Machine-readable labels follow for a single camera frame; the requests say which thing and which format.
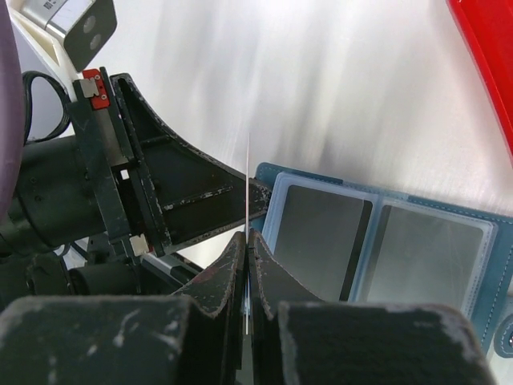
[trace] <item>blue stitching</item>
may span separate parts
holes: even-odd
[[[445,210],[445,211],[452,211],[453,213],[458,213],[458,214],[464,214],[464,215],[470,215],[471,217],[475,217],[475,218],[480,218],[480,219],[484,219],[484,220],[487,220],[487,221],[494,221],[494,222],[502,222],[502,223],[506,223],[506,224],[509,224],[509,225],[513,225],[513,222],[508,222],[508,221],[505,221],[505,220],[502,220],[502,219],[498,219],[498,218],[490,218],[490,217],[485,217],[483,215],[478,215],[478,214],[474,214],[474,213],[469,213],[467,211],[463,211],[463,210],[456,210],[456,209],[449,209],[447,207],[442,207],[442,206],[437,206],[437,205],[431,205],[429,203],[425,203],[425,202],[422,202],[422,201],[417,201],[415,199],[411,200],[412,202],[414,203],[417,203],[419,205],[424,205],[424,206],[430,206],[430,207],[433,207],[435,209],[441,209],[441,210]]]
[[[269,167],[269,166],[264,166],[261,168],[261,170],[264,170],[264,169],[267,169],[269,171],[276,171],[276,172],[287,172],[287,170],[280,170],[279,168],[272,168],[272,167]],[[330,183],[330,184],[336,184],[338,186],[343,186],[344,185],[344,181],[342,182],[335,182],[333,180],[326,180],[326,179],[321,179],[321,178],[315,178],[313,176],[307,176],[307,175],[301,175],[301,174],[294,174],[292,172],[289,172],[289,174],[292,174],[292,175],[295,175],[295,176],[300,176],[302,178],[308,178],[308,179],[313,179],[313,180],[317,180],[318,182],[324,182],[324,183]]]
[[[487,325],[486,325],[486,326],[485,326],[485,328],[484,328],[483,337],[481,338],[481,344],[483,344],[483,341],[484,341],[484,339],[485,339],[485,338],[486,338],[486,336],[487,336],[488,327],[490,327],[491,315],[494,313],[495,303],[497,303],[497,297],[499,296],[500,288],[501,288],[501,286],[503,285],[504,277],[506,276],[507,266],[508,266],[508,265],[509,265],[509,263],[510,263],[510,259],[511,259],[511,255],[512,255],[512,254],[513,254],[513,245],[511,246],[511,248],[510,248],[510,253],[509,253],[509,255],[507,256],[506,265],[504,266],[503,275],[502,275],[502,277],[500,278],[499,287],[497,287],[497,291],[495,292],[494,301],[493,301],[493,304],[491,305],[490,314],[488,315]]]
[[[500,339],[500,349],[503,351],[505,355],[511,355],[511,352],[506,351],[506,349],[504,349],[505,337],[508,331],[511,333],[511,330],[508,330],[511,327],[511,325],[513,325],[513,321],[511,321],[509,325],[506,326],[506,330],[504,330],[503,337]]]
[[[280,171],[279,168],[272,168],[270,166],[264,166],[263,168],[261,168],[262,171],[265,170],[265,169],[267,169],[269,171],[275,171],[275,172],[279,172]],[[315,180],[319,180],[319,181],[324,181],[324,182],[327,181],[327,182],[332,183],[332,184],[343,185],[343,182],[342,183],[337,183],[337,182],[332,182],[330,180],[322,180],[322,179],[318,179],[318,178],[311,178],[311,179],[315,179]],[[375,192],[372,192],[372,191],[370,191],[370,190],[368,190],[366,188],[358,188],[356,186],[350,186],[350,187],[354,188],[356,190],[360,189],[362,191],[367,191],[368,193],[375,193]],[[426,202],[422,202],[422,201],[418,201],[418,200],[415,200],[415,199],[411,200],[410,202],[417,203],[419,205],[430,206],[430,207],[435,208],[435,209],[441,209],[441,210],[449,211],[449,212],[452,212],[452,213],[458,213],[458,214],[462,214],[462,215],[471,216],[471,217],[474,217],[474,218],[483,219],[485,221],[501,222],[501,223],[504,223],[504,224],[513,225],[513,222],[505,221],[503,219],[492,218],[492,217],[485,217],[483,215],[469,213],[469,212],[463,211],[463,210],[450,209],[450,208],[442,207],[442,206],[439,206],[439,205],[432,205],[432,204],[429,204],[429,203],[426,203]],[[483,337],[481,338],[481,344],[483,344],[484,339],[487,336],[488,328],[490,327],[490,323],[491,323],[491,316],[492,316],[492,314],[495,311],[495,304],[497,303],[497,297],[499,296],[499,291],[500,291],[500,289],[501,289],[501,287],[503,285],[504,277],[506,276],[507,267],[508,267],[508,265],[510,263],[511,255],[512,254],[513,254],[513,245],[511,245],[510,253],[507,256],[506,265],[504,266],[503,275],[500,278],[499,286],[497,287],[497,291],[495,292],[494,301],[493,301],[492,306],[491,306],[490,314],[488,315],[487,324],[485,325],[485,328],[484,328]]]

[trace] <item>black cable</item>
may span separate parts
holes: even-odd
[[[57,125],[57,127],[50,134],[41,139],[31,140],[30,143],[40,143],[46,140],[54,139],[60,135],[62,135],[67,126],[70,125],[70,116],[67,113],[66,105],[70,103],[70,96],[67,94],[66,89],[59,83],[56,79],[51,76],[44,74],[39,71],[27,71],[23,72],[22,81],[23,81],[23,91],[25,95],[25,139],[24,144],[27,144],[29,140],[30,127],[32,126],[32,83],[35,79],[42,78],[45,79],[51,87],[54,89],[55,93],[59,97],[61,101],[61,105],[63,106],[63,116],[61,117],[61,121]]]

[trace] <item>blue leather cover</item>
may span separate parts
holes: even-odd
[[[499,326],[495,331],[495,352],[505,359],[513,358],[513,297],[506,298]]]
[[[354,188],[358,191],[376,193],[383,197],[391,197],[412,204],[431,207],[457,213],[465,217],[479,218],[497,225],[495,241],[491,249],[487,269],[483,275],[483,281],[479,289],[475,307],[471,315],[471,321],[478,336],[481,347],[487,351],[490,346],[495,329],[501,320],[501,312],[507,298],[507,289],[513,274],[513,219],[486,213],[478,210],[468,209],[461,206],[444,204],[439,201],[432,201],[421,197],[415,197],[404,193],[392,192],[380,188],[372,188],[361,184],[346,182],[340,179],[302,172],[292,168],[285,168],[275,164],[262,163],[256,170],[256,178],[273,187],[277,175],[280,172],[289,172],[296,175],[306,176],[315,180],[343,185],[347,188]],[[265,219],[259,218],[252,222],[252,227],[263,228]]]

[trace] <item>card slot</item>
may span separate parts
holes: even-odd
[[[434,302],[471,316],[494,226],[384,200],[359,301]]]
[[[275,259],[317,296],[347,300],[377,200],[340,185],[280,174],[263,235]]]

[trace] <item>white background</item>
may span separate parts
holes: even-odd
[[[268,161],[513,216],[511,159],[445,1],[115,6],[118,29],[91,67],[130,73],[211,156],[244,172],[251,132],[251,175]],[[186,254],[207,265],[228,237]]]

